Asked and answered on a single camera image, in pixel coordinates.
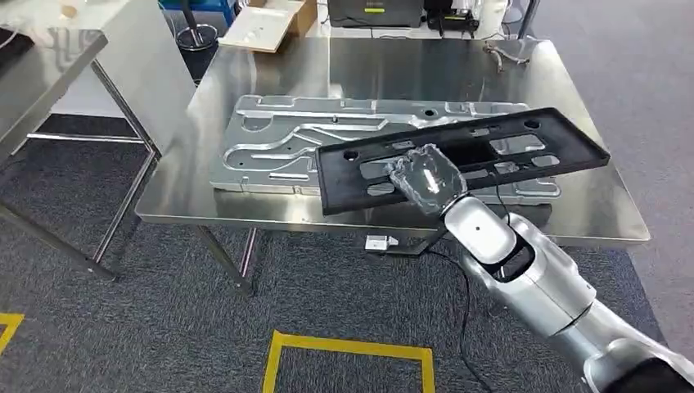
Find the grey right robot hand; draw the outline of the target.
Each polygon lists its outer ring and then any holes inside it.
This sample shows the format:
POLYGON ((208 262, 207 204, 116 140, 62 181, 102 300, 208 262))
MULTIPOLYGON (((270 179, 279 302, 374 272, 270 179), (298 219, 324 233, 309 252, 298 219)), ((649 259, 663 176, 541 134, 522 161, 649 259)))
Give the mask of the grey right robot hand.
POLYGON ((433 143, 407 151, 386 168, 394 186, 425 215, 441 217, 469 194, 460 170, 433 143))

